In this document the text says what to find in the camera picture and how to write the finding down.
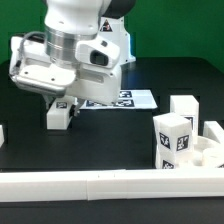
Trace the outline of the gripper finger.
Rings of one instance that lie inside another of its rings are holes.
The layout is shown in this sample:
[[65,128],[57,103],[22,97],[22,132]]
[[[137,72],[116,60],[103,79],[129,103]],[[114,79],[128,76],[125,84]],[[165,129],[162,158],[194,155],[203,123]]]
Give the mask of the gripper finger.
[[49,109],[54,101],[54,98],[49,95],[43,95],[43,99],[45,101],[46,108]]
[[84,105],[84,103],[84,99],[74,98],[72,106],[70,108],[70,116],[77,117],[80,113],[80,108]]

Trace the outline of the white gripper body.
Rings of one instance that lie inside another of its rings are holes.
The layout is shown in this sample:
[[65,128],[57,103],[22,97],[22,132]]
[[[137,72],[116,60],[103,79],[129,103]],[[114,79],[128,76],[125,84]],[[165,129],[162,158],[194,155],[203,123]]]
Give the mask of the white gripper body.
[[77,43],[93,39],[44,36],[36,40],[33,35],[14,36],[9,76],[19,88],[31,92],[113,105],[121,89],[119,61],[113,68],[105,68],[75,58]]

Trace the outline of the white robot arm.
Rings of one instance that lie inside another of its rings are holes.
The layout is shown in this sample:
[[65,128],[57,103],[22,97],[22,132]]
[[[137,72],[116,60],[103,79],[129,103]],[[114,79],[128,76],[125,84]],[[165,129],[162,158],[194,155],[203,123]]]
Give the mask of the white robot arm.
[[12,51],[9,77],[46,96],[113,105],[121,89],[120,47],[99,35],[103,17],[119,19],[136,0],[43,0],[45,30],[25,34]]

